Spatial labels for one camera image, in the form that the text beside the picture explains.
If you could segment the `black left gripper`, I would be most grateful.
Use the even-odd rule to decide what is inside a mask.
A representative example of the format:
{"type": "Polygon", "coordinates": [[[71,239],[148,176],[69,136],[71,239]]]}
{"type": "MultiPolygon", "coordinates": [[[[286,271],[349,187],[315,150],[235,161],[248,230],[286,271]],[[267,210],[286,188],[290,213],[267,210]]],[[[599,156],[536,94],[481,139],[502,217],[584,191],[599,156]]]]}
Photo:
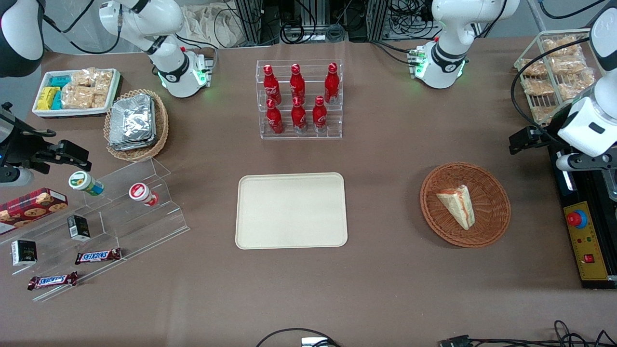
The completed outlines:
{"type": "MultiPolygon", "coordinates": [[[[547,133],[554,141],[559,141],[562,145],[569,145],[564,139],[558,135],[558,131],[562,129],[572,104],[562,105],[556,108],[552,119],[545,127],[547,133]]],[[[523,131],[518,131],[510,136],[510,154],[515,155],[520,151],[524,151],[533,144],[542,144],[548,141],[546,132],[538,127],[526,127],[523,131]]]]}

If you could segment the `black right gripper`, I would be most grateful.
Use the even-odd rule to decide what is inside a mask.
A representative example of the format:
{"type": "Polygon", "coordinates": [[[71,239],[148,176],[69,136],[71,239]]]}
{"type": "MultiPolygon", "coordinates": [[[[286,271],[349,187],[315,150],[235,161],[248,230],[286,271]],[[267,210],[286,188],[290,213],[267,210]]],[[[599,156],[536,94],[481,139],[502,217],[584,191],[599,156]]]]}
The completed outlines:
{"type": "Polygon", "coordinates": [[[31,127],[14,116],[12,107],[12,104],[1,105],[2,175],[19,175],[20,169],[31,169],[47,175],[49,163],[73,165],[82,171],[91,170],[88,150],[68,140],[52,145],[44,138],[54,137],[54,131],[31,127]]]}

